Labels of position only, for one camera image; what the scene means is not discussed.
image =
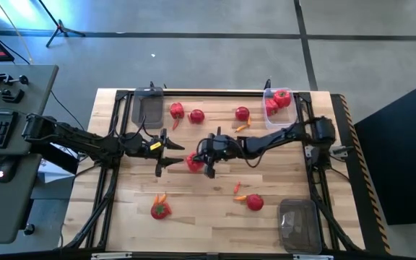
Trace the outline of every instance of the tripod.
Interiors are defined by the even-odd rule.
[[[54,19],[54,17],[52,16],[52,14],[49,12],[48,8],[44,5],[43,1],[38,0],[40,2],[40,4],[43,6],[44,10],[46,10],[46,12],[49,14],[49,17],[52,19],[52,21],[56,24],[57,28],[54,31],[54,33],[52,34],[51,38],[49,39],[48,43],[46,43],[46,48],[49,48],[49,45],[51,44],[52,40],[54,39],[54,37],[56,37],[57,35],[63,33],[65,37],[69,37],[69,35],[67,33],[75,33],[78,35],[81,35],[82,37],[86,37],[86,35],[82,32],[78,32],[76,30],[72,30],[69,29],[67,27],[64,26],[64,24],[62,23],[62,21],[59,19],[56,21],[56,19]]]

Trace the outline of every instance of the desk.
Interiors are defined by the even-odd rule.
[[[0,84],[0,89],[8,88],[14,92],[22,88],[25,91],[25,96],[18,104],[5,103],[0,98],[0,108],[43,114],[58,70],[55,65],[0,64],[0,73],[7,73],[15,79],[24,74],[30,82],[29,85]],[[31,144],[22,137],[24,127],[25,116],[19,114],[7,148],[0,149],[0,160],[5,155],[26,155],[29,152]],[[11,243],[21,225],[25,225],[23,220],[40,161],[41,156],[37,154],[24,156],[19,162],[14,179],[9,183],[0,183],[0,243]]]
[[[88,131],[107,134],[115,96],[114,89],[97,91]],[[311,97],[314,114],[335,122],[331,95],[328,92],[312,92]],[[185,119],[175,131],[168,130],[168,136],[186,150],[167,150],[166,156],[187,156],[196,149],[200,139],[216,132],[217,126],[222,127],[223,133],[234,137],[237,126],[233,123],[233,114],[240,105],[248,106],[252,118],[251,128],[240,135],[261,136],[269,133],[263,122],[261,97],[165,96],[164,126],[168,129],[173,125],[168,109],[174,102],[183,103],[186,113],[201,108],[206,117],[202,125],[190,125]],[[129,123],[127,131],[136,130],[137,126]],[[159,130],[149,131],[156,134]],[[85,161],[79,170],[91,164]],[[347,175],[343,162],[332,161],[332,164]],[[249,168],[242,160],[220,163],[215,168],[216,179],[192,174],[183,163],[171,165],[163,171],[161,178],[156,178],[154,161],[124,157],[106,250],[284,253],[277,233],[277,205],[285,198],[309,198],[302,144],[293,142],[270,150],[255,169]],[[63,227],[66,243],[90,216],[99,171],[85,173],[74,183]],[[363,239],[351,184],[330,171],[327,171],[326,177],[334,217],[355,244],[365,248],[370,239],[368,236],[365,241]],[[261,211],[249,211],[245,205],[232,200],[233,188],[238,181],[242,183],[240,194],[258,193],[264,197],[265,206]],[[150,207],[155,194],[164,192],[168,194],[173,214],[166,220],[157,221],[150,217]],[[100,219],[96,240],[101,222]],[[328,225],[323,217],[322,226],[326,244],[330,245]]]

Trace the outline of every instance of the computer mouse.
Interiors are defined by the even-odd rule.
[[[17,172],[20,156],[6,156],[0,161],[0,183],[10,182]]]

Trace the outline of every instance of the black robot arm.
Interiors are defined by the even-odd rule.
[[[313,138],[306,133],[304,127],[306,125],[316,128],[316,137]],[[328,154],[330,146],[335,142],[335,128],[332,120],[325,117],[312,118],[302,123],[295,122],[286,129],[280,129],[263,137],[240,136],[237,139],[221,134],[221,129],[218,127],[216,135],[210,134],[208,138],[200,141],[194,161],[205,163],[207,165],[205,175],[214,178],[213,166],[220,160],[240,158],[247,160],[246,162],[250,165],[248,160],[260,157],[256,165],[250,165],[255,168],[267,150],[294,141],[305,142],[318,148],[322,156]]]
[[[170,141],[166,129],[163,129],[159,136],[151,136],[149,141],[144,139],[139,132],[115,136],[115,129],[106,136],[98,136],[67,123],[57,122],[52,117],[30,114],[27,116],[22,136],[25,141],[33,144],[54,143],[75,152],[85,153],[95,162],[108,167],[112,166],[115,159],[122,157],[123,154],[129,157],[155,159],[157,177],[161,176],[162,168],[183,161],[180,158],[163,157],[165,148],[184,150],[184,147]]]

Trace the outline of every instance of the orange carrot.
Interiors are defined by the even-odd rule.
[[[237,183],[237,185],[235,185],[234,194],[237,194],[239,189],[240,189],[240,181]]]
[[[166,209],[168,210],[168,213],[170,213],[171,215],[173,212],[171,211],[170,205],[168,205],[168,203],[166,202],[163,202],[163,205],[165,205]]]
[[[155,205],[156,203],[158,203],[158,194],[157,196],[155,196],[155,199],[153,200],[153,204]]]
[[[163,203],[166,200],[166,194],[163,194],[163,196],[160,198],[160,200],[158,201],[159,203]]]
[[[242,202],[242,201],[246,200],[246,196],[237,196],[237,197],[234,198],[234,200]]]
[[[239,131],[242,131],[242,130],[244,130],[245,128],[247,128],[248,126],[247,125],[242,125],[241,127],[239,127],[239,128],[237,128],[236,130],[235,130],[235,132],[236,133],[238,133]]]

